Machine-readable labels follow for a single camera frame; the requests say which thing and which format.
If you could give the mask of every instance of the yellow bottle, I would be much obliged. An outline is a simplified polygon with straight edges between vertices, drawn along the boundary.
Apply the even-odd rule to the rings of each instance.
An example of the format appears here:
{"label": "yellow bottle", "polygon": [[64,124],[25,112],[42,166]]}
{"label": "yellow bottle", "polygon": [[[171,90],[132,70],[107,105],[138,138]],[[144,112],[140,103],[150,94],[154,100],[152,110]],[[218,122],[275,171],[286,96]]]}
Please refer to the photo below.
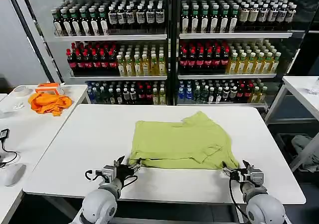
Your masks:
{"label": "yellow bottle", "polygon": [[142,68],[143,68],[144,76],[150,76],[151,75],[151,68],[150,68],[150,63],[148,61],[147,54],[143,54],[142,55]]}
{"label": "yellow bottle", "polygon": [[253,74],[261,73],[264,60],[265,60],[264,53],[259,52],[257,62],[255,63],[255,66],[253,66],[253,69],[252,69]]}
{"label": "yellow bottle", "polygon": [[273,63],[272,56],[273,56],[273,54],[271,52],[267,53],[266,60],[264,62],[264,66],[263,66],[263,69],[262,69],[261,73],[263,73],[263,74],[267,74],[268,73],[268,69],[270,67],[270,64]]}
{"label": "yellow bottle", "polygon": [[243,73],[244,66],[247,63],[246,55],[247,54],[245,52],[241,53],[241,57],[237,61],[237,64],[236,64],[235,74],[242,74]]}
{"label": "yellow bottle", "polygon": [[138,54],[134,55],[134,60],[135,60],[135,72],[136,76],[142,76],[143,75],[143,68],[141,65],[141,59]]}
{"label": "yellow bottle", "polygon": [[278,64],[279,64],[280,56],[281,56],[281,53],[276,52],[275,59],[273,60],[272,64],[270,65],[270,67],[268,69],[269,73],[271,73],[271,74],[276,73],[276,69],[277,69]]}
{"label": "yellow bottle", "polygon": [[231,58],[228,61],[227,67],[226,67],[226,74],[235,74],[235,68],[237,64],[237,56],[238,54],[234,52],[231,56]]}

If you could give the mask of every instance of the white table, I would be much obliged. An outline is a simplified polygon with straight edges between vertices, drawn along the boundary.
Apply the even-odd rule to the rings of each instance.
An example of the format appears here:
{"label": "white table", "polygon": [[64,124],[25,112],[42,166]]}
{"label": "white table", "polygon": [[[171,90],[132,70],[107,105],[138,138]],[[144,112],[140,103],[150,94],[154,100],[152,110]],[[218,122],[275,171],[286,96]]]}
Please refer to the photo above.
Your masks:
{"label": "white table", "polygon": [[[283,101],[287,91],[293,94],[294,97],[317,119],[319,120],[319,95],[312,95],[308,92],[313,86],[318,76],[284,76],[284,84],[280,88],[273,104],[270,107],[265,123],[271,121],[274,113]],[[306,159],[319,148],[319,133],[312,141],[303,149],[303,151],[289,165],[294,172]]]}
{"label": "white table", "polygon": [[[16,163],[26,165],[23,177],[12,187],[0,185],[0,223],[8,223],[22,197],[22,187],[30,173],[47,150],[51,141],[57,135],[63,124],[75,107],[87,97],[86,85],[72,85],[63,88],[73,104],[63,110],[61,116],[53,117],[51,113],[37,114],[31,110],[28,98],[30,95],[16,98],[10,93],[0,102],[0,110],[5,112],[5,118],[0,118],[0,130],[10,129],[9,138],[4,145],[7,150],[17,151],[19,159]],[[24,107],[13,110],[12,107],[23,102]]]}
{"label": "white table", "polygon": [[[233,154],[242,166],[245,159],[265,173],[269,194],[283,204],[306,202],[258,111],[248,107],[79,105],[23,190],[30,194],[83,198],[99,186],[99,181],[89,182],[85,178],[85,171],[113,165],[113,160],[122,155],[128,157],[138,120],[180,122],[197,111],[203,111],[230,135]],[[121,199],[232,203],[229,179],[221,170],[142,168],[137,175],[138,180],[122,190]],[[233,190],[235,200],[243,203],[235,182]]]}

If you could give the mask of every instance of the black cable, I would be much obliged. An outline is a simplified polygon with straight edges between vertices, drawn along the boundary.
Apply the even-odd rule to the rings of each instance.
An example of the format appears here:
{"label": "black cable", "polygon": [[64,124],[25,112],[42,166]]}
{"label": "black cable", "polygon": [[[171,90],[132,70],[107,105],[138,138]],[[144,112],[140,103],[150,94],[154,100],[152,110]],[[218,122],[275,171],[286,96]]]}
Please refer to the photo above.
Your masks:
{"label": "black cable", "polygon": [[18,156],[18,153],[17,153],[17,152],[15,152],[15,151],[7,151],[7,150],[4,148],[4,140],[1,140],[1,144],[2,144],[2,149],[4,150],[4,152],[14,153],[14,154],[15,154],[15,157],[14,157],[12,160],[8,161],[8,162],[2,162],[2,163],[0,163],[0,168],[4,167],[7,163],[12,162],[12,161],[15,160],[15,159],[17,158],[17,156]]}
{"label": "black cable", "polygon": [[127,179],[129,179],[129,178],[135,178],[135,179],[134,179],[133,181],[131,181],[130,183],[125,184],[125,185],[123,186],[123,188],[126,187],[126,186],[128,186],[128,185],[130,185],[130,184],[132,184],[132,183],[134,183],[134,182],[138,179],[137,175],[130,175],[130,176],[127,176],[125,180],[127,180]]}
{"label": "black cable", "polygon": [[231,179],[229,179],[229,192],[230,192],[230,197],[231,200],[233,200],[233,203],[235,205],[235,207],[240,211],[240,213],[248,219],[248,216],[240,209],[240,207],[238,206],[238,204],[235,202],[234,196],[233,196],[233,191],[231,190]]}

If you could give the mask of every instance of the red bottle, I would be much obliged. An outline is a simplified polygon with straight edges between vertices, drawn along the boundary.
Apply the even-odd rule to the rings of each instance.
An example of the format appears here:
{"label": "red bottle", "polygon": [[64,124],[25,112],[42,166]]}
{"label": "red bottle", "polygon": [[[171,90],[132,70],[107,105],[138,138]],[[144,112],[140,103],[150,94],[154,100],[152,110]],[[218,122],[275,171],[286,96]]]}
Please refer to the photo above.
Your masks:
{"label": "red bottle", "polygon": [[219,68],[219,63],[220,63],[220,47],[218,46],[216,48],[215,56],[214,56],[212,63],[211,63],[214,70]]}

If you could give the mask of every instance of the drink shelf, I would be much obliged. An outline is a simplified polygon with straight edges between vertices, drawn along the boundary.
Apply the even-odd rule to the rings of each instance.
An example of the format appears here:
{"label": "drink shelf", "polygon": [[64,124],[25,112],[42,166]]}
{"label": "drink shelf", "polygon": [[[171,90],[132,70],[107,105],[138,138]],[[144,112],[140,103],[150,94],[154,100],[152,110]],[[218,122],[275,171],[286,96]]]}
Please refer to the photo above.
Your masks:
{"label": "drink shelf", "polygon": [[70,76],[77,82],[85,81],[165,81],[167,76]]}
{"label": "drink shelf", "polygon": [[292,32],[181,33],[180,39],[289,38]]}
{"label": "drink shelf", "polygon": [[58,36],[55,41],[133,41],[133,40],[166,40],[167,34],[136,34],[107,36]]}
{"label": "drink shelf", "polygon": [[276,74],[218,74],[218,75],[178,75],[179,80],[201,80],[201,79],[252,79],[252,78],[273,78]]}

